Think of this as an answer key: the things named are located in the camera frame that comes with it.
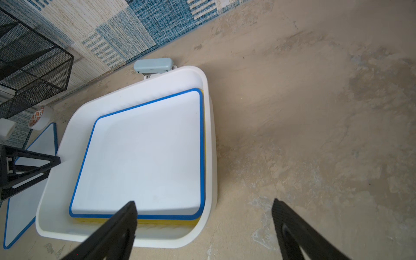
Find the black metal frame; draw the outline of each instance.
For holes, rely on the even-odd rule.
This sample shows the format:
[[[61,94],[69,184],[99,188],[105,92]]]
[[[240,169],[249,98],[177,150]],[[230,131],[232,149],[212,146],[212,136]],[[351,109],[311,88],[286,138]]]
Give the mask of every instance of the black metal frame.
[[[136,227],[136,204],[130,201],[62,260],[128,260]]]
[[[349,260],[286,203],[276,198],[272,217],[283,260],[304,260],[299,246],[311,260]]]
[[[57,93],[55,93],[55,94],[58,94],[62,91],[65,91],[68,87],[69,77],[70,77],[71,71],[72,71],[72,64],[74,62],[74,56],[72,54],[70,54],[68,51],[66,51],[64,48],[60,47],[58,44],[52,42],[51,40],[49,40],[48,38],[46,38],[42,34],[38,33],[37,31],[35,31],[31,27],[29,27],[24,22],[20,21],[19,19],[17,19],[13,15],[11,15],[9,12],[5,11],[2,8],[0,8],[0,11],[5,13],[6,15],[8,15],[13,20],[15,20],[15,22],[5,24],[5,25],[0,25],[0,37],[4,36],[7,32],[12,30],[14,27],[21,24],[22,26],[27,28],[31,33],[35,33],[37,36],[41,37],[42,39],[44,39],[45,41],[47,41],[48,43],[50,43],[52,45],[52,47],[50,47],[48,49],[45,49],[45,50],[40,51],[38,53],[34,53],[34,54],[31,54],[31,55],[25,56],[23,58],[19,58],[17,60],[14,60],[13,62],[2,61],[3,63],[7,64],[8,67],[2,68],[0,70],[0,79],[6,78],[8,75],[11,75],[12,73],[14,73],[15,71],[18,71],[18,70],[20,70],[20,71],[22,71],[22,72],[24,72],[24,73],[26,73],[26,74],[28,74],[28,75],[30,75],[34,78],[34,80],[32,80],[31,82],[27,83],[24,87],[21,87],[19,89],[15,89],[15,88],[13,88],[13,86],[7,86],[5,84],[0,84],[2,86],[5,86],[5,87],[15,91],[15,96],[13,98],[9,99],[8,101],[4,102],[3,104],[0,104],[0,111],[1,111],[1,106],[2,105],[3,106],[9,106],[9,109],[7,110],[7,113],[5,113],[2,117],[10,118],[10,117],[14,116],[15,114],[17,114],[16,111],[12,111],[12,108],[14,107],[14,103],[17,103],[17,106],[19,106],[20,111],[28,109],[28,108],[37,104],[37,103],[36,104],[32,104],[32,103],[29,104],[29,102],[27,104],[22,104],[21,102],[18,101],[18,96],[23,95],[25,93],[28,93],[27,95],[29,95],[30,94],[29,91],[32,90],[33,88],[39,86],[39,84],[45,83],[48,86],[56,89]],[[61,62],[59,65],[53,67],[53,69],[47,71],[46,73],[44,73],[41,76],[36,76],[33,73],[30,73],[29,71],[23,69],[24,65],[30,63],[31,61],[36,60],[37,58],[41,57],[42,55],[46,54],[47,52],[49,52],[51,50],[54,50],[55,48],[58,48],[60,51],[67,54],[69,56],[69,59]],[[55,84],[53,84],[53,83],[44,79],[51,72],[57,71],[57,70],[59,70],[59,68],[61,68],[61,69],[64,68],[63,66],[65,64],[67,64],[68,62],[70,62],[70,65],[69,65],[69,71],[68,71],[68,75],[67,75],[66,82],[65,82],[65,87],[63,87],[63,88],[58,87]]]
[[[26,166],[15,164],[18,157],[26,157],[38,160],[46,160],[49,163],[43,166]],[[10,198],[13,195],[27,189],[28,187],[35,185],[36,183],[46,179],[49,175],[49,171],[52,167],[61,163],[61,159],[58,156],[40,154],[32,151],[3,145],[0,147],[0,201]],[[39,173],[43,173],[39,176],[19,187],[13,188],[29,178],[36,176]]]

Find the white board with blue border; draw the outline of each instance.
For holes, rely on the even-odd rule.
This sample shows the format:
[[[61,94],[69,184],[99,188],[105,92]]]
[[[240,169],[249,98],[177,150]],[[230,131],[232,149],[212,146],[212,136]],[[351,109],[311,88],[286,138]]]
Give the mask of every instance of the white board with blue border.
[[[56,124],[51,123],[26,149],[41,154],[56,155],[58,140]],[[19,165],[42,166],[48,161],[31,158],[18,158]],[[31,181],[40,174],[26,180],[20,185]],[[3,248],[9,249],[23,235],[23,233],[35,222],[37,206],[40,202],[46,181],[42,180],[37,184],[14,195],[7,201],[6,227],[4,231]]]
[[[109,218],[128,201],[139,219],[195,220],[205,205],[203,93],[190,89],[99,117],[69,206]]]

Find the concrete floor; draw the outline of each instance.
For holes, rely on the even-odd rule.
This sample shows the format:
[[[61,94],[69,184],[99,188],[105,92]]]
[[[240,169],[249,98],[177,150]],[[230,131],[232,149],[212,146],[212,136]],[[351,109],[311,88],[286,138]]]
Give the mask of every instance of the concrete floor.
[[[207,75],[218,204],[191,244],[131,259],[281,259],[275,197],[353,259],[416,259],[415,25],[414,0],[252,0],[147,56]],[[82,104],[140,80],[129,65],[56,104],[59,139]],[[33,225],[0,258],[76,245]]]

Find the blue rim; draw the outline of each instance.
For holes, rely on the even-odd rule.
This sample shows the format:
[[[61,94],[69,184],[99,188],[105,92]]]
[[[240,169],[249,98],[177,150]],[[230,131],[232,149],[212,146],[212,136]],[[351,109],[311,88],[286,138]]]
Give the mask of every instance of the blue rim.
[[[79,171],[79,175],[78,175],[78,179],[77,179],[77,183],[75,184],[75,189],[74,189],[74,193],[72,194],[72,198],[71,198],[71,203],[69,205],[69,215],[73,218],[111,218],[113,216],[113,214],[74,214],[72,212],[72,203],[74,201],[74,197],[75,197],[75,193],[77,191],[77,187],[78,187],[78,182],[79,182],[79,178],[81,177],[81,172],[82,172],[82,168],[84,167],[84,162],[85,162],[85,158],[87,156],[87,152],[88,152],[88,148],[89,148],[89,144],[91,142],[91,138],[92,138],[92,134],[94,132],[95,129],[95,125],[97,124],[98,120],[100,120],[101,118],[107,117],[107,116],[111,116],[114,114],[118,114],[130,109],[134,109],[137,107],[141,107],[141,106],[145,106],[157,101],[161,101],[164,99],[168,99],[171,97],[175,97],[178,95],[182,95],[188,92],[192,92],[192,91],[196,91],[199,93],[199,104],[200,104],[200,108],[199,108],[199,113],[200,113],[200,154],[201,154],[201,203],[199,206],[198,211],[193,214],[193,215],[137,215],[137,219],[154,219],[154,220],[195,220],[197,218],[199,218],[202,214],[202,211],[204,210],[204,206],[205,206],[205,124],[204,124],[204,103],[203,103],[203,94],[202,91],[198,88],[194,88],[194,89],[189,89],[183,92],[179,92],[170,96],[166,96],[166,97],[162,97],[159,99],[155,99],[153,101],[149,101],[137,106],[132,106],[120,111],[116,111],[113,113],[109,113],[103,116],[100,116],[94,123],[93,127],[92,127],[92,131],[91,131],[91,135],[89,137],[89,141],[88,141],[88,145],[87,145],[87,149],[85,151],[84,154],[84,159],[82,160],[82,165],[81,165],[81,169]]]
[[[26,148],[29,149],[32,144],[34,144],[36,142],[36,140],[43,134],[43,132],[46,131],[46,129],[49,128],[50,125],[53,125],[53,136],[54,136],[54,144],[55,144],[55,155],[58,152],[58,137],[57,137],[57,131],[56,131],[56,123],[50,123],[45,130],[42,131],[42,133],[40,133],[40,135],[38,137],[36,137],[36,139]],[[29,224],[27,224],[25,226],[25,228],[12,240],[12,242],[10,242],[10,244],[8,246],[6,246],[6,232],[7,232],[7,220],[9,218],[9,204],[10,204],[10,199],[7,200],[7,213],[6,213],[6,225],[4,228],[4,239],[3,239],[3,248],[4,249],[9,249],[10,247],[12,247],[12,245],[14,245],[14,243],[16,243],[16,241],[23,235],[24,232],[26,232],[26,230],[28,230],[28,228],[35,223],[35,219],[36,217],[34,217]]]

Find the roll of tape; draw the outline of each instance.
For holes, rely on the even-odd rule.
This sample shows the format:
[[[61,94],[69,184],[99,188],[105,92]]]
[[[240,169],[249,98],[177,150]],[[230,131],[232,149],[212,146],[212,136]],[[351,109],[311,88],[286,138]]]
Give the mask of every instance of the roll of tape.
[[[51,119],[53,108],[48,106],[41,106],[36,110],[29,120],[29,128],[33,130],[42,130]]]

